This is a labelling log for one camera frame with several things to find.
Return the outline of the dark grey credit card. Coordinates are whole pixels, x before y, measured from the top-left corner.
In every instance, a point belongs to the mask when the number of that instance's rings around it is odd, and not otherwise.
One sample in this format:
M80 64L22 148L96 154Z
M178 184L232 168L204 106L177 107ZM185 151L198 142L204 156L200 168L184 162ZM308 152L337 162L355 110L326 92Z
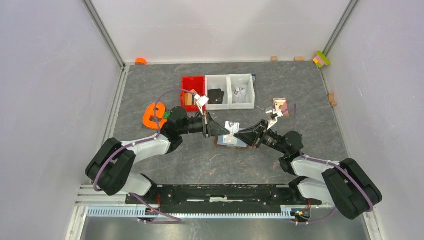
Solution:
M225 92L222 91L220 88L218 89L210 89L207 91L208 93L208 104L209 105L217 105L222 104L224 101Z

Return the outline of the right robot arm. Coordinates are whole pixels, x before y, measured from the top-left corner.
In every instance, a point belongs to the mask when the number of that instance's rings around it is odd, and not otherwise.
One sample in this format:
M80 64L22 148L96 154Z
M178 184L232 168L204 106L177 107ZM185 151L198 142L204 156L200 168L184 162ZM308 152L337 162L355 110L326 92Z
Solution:
M318 200L354 220L372 212L383 200L381 191L354 159L331 161L311 157L302 152L302 135L297 131L280 135L262 120L235 133L234 137L251 148L267 146L283 154L278 160L282 170L296 176L288 191L289 199L295 204Z

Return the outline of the brown leather card holder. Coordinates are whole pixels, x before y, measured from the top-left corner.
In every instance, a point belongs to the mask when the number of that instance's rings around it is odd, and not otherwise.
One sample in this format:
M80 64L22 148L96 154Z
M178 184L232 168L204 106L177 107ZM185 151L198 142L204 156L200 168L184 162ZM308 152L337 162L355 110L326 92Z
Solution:
M249 146L238 138L230 135L220 135L215 138L215 145L227 148L248 149Z

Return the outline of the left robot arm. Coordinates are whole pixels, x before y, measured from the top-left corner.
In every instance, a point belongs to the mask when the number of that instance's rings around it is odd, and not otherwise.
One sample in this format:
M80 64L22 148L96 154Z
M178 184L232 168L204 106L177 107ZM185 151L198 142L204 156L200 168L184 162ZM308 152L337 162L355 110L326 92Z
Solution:
M185 108L178 106L170 111L159 134L133 140L107 139L85 169L97 192L113 196L118 192L136 194L145 204L153 203L157 190L143 174L133 174L133 166L145 159L174 152L182 143L183 135L201 133L204 137L228 135L230 132L207 113L188 117Z

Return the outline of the white diamond credit card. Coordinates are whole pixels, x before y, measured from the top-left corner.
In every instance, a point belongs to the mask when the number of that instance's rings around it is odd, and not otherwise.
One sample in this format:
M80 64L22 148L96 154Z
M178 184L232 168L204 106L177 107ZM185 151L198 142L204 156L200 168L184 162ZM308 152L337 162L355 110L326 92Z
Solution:
M238 133L240 130L240 123L234 121L226 121L225 128L229 131L228 137L232 137L234 134Z

